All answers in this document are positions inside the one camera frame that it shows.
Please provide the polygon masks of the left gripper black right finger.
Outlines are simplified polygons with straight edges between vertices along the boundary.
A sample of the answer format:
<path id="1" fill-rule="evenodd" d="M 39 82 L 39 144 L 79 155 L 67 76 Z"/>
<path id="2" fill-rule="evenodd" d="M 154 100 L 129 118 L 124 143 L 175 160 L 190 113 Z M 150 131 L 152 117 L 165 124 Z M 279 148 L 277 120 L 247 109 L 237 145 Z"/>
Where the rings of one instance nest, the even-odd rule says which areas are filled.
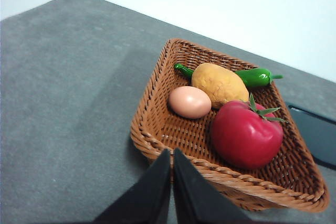
<path id="1" fill-rule="evenodd" d="M 174 199 L 178 223 L 251 223 L 251 219 L 220 194 L 174 150 Z"/>

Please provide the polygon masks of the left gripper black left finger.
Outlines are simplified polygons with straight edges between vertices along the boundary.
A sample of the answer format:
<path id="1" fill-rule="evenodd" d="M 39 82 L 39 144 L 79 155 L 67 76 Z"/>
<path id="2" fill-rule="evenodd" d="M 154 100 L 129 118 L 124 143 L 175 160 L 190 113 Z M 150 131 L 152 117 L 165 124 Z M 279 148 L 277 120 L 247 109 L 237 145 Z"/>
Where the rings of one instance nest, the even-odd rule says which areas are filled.
<path id="1" fill-rule="evenodd" d="M 143 176 L 94 223 L 167 223 L 170 202 L 170 151 L 164 150 Z"/>

